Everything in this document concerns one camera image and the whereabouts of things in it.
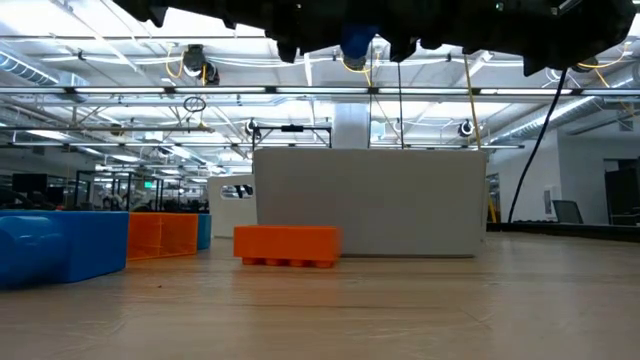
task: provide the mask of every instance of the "wooden floor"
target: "wooden floor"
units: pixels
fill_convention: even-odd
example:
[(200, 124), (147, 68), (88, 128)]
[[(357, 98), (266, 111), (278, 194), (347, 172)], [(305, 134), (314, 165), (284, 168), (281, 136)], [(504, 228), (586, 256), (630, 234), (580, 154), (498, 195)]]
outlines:
[(494, 237), (477, 259), (243, 267), (231, 241), (0, 293), (1, 359), (640, 359), (640, 246)]

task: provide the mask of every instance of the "white wall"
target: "white wall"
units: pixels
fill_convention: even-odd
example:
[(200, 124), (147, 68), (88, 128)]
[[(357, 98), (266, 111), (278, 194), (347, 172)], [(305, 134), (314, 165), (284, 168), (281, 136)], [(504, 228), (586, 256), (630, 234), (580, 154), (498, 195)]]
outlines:
[[(500, 181), (501, 221), (507, 222), (511, 202), (518, 186), (518, 180), (524, 166), (533, 151), (535, 141), (525, 141), (525, 149), (499, 150), (491, 156), (487, 175), (498, 174)], [(558, 134), (551, 131), (545, 135), (538, 153), (527, 173), (518, 203), (513, 213), (517, 220), (555, 220), (553, 215), (545, 214), (544, 191), (554, 189), (555, 198), (561, 198), (560, 162), (558, 156)]]
[(578, 203), (585, 224), (608, 224), (605, 160), (637, 159), (640, 139), (560, 136), (563, 200)]

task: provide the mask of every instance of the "fluorescent light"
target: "fluorescent light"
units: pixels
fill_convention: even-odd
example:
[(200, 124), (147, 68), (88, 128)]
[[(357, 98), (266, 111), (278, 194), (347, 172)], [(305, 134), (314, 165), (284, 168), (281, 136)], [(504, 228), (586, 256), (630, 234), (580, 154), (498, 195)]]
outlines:
[(54, 140), (67, 140), (69, 137), (67, 135), (57, 132), (57, 131), (49, 131), (49, 130), (29, 130), (27, 131), (29, 134), (38, 135), (42, 137), (46, 137)]
[(129, 155), (110, 155), (112, 158), (120, 160), (120, 161), (124, 161), (124, 162), (138, 162), (140, 161), (139, 158), (135, 157), (135, 156), (129, 156)]
[[(399, 94), (398, 88), (380, 88), (380, 94)], [(466, 95), (469, 90), (462, 88), (402, 88), (402, 94), (407, 95)]]
[[(556, 89), (482, 89), (480, 95), (555, 95)], [(562, 89), (560, 94), (571, 94), (572, 89)]]
[(190, 159), (191, 158), (191, 153), (188, 152), (187, 150), (179, 147), (179, 146), (174, 146), (174, 147), (172, 147), (170, 149), (167, 149), (167, 150), (169, 150), (172, 153), (180, 156), (181, 158), (184, 158), (184, 159)]
[(22, 143), (11, 143), (12, 145), (15, 146), (64, 146), (63, 143), (56, 143), (56, 142), (22, 142)]
[(64, 94), (60, 87), (0, 87), (1, 94)]
[(135, 87), (135, 88), (78, 87), (78, 88), (75, 88), (75, 90), (77, 93), (80, 93), (80, 94), (141, 94), (141, 93), (162, 94), (164, 93), (164, 88), (160, 88), (160, 87)]
[(238, 93), (263, 93), (264, 87), (177, 87), (175, 91), (180, 94), (238, 94)]
[(175, 146), (175, 144), (165, 144), (165, 143), (125, 143), (123, 145), (127, 147)]
[(483, 149), (508, 150), (508, 149), (524, 149), (524, 145), (483, 145)]
[(169, 79), (169, 78), (162, 78), (162, 79), (160, 79), (160, 80), (162, 80), (162, 81), (164, 81), (164, 82), (168, 82), (168, 83), (170, 83), (170, 84), (171, 84), (171, 85), (173, 85), (173, 86), (176, 86), (176, 83), (175, 83), (175, 82), (173, 82), (173, 80), (171, 80), (171, 79)]
[(185, 147), (231, 147), (231, 145), (233, 145), (233, 144), (232, 143), (209, 143), (209, 144), (206, 144), (206, 143), (182, 143), (180, 145), (181, 146), (185, 146)]
[(366, 94), (367, 88), (356, 87), (277, 87), (276, 92), (288, 94)]
[(640, 95), (638, 89), (597, 89), (597, 90), (582, 90), (582, 95), (592, 96), (636, 96)]
[(97, 156), (103, 156), (104, 155), (100, 151), (89, 149), (89, 148), (86, 148), (86, 147), (82, 147), (81, 149), (82, 149), (82, 151), (84, 151), (86, 153), (89, 153), (91, 155), (97, 155)]
[(99, 146), (99, 147), (116, 147), (118, 143), (69, 143), (70, 146)]

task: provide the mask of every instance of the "black machine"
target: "black machine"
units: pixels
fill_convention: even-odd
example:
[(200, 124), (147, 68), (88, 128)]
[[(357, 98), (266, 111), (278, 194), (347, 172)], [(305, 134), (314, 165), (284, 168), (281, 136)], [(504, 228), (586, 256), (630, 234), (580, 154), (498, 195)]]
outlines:
[(622, 42), (633, 22), (632, 0), (115, 0), (139, 21), (162, 26), (169, 7), (265, 30), (280, 58), (340, 45), (344, 62), (364, 66), (376, 34), (391, 44), (391, 60), (417, 44), (484, 49), (524, 58), (524, 74), (564, 70)]

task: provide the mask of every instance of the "overhead rail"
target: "overhead rail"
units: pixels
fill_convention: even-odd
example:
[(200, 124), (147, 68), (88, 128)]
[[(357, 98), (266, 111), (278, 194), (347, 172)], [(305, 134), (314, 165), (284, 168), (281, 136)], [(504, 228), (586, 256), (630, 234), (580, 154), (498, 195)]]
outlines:
[[(237, 94), (280, 94), (280, 95), (397, 95), (397, 87), (298, 87), (298, 86), (180, 86), (180, 87), (0, 87), (0, 94), (7, 95), (237, 95)], [(553, 89), (541, 88), (472, 88), (476, 97), (553, 97)], [(413, 87), (403, 88), (402, 94), (429, 96), (468, 97), (467, 88)], [(638, 88), (581, 88), (564, 89), (563, 96), (640, 96)]]

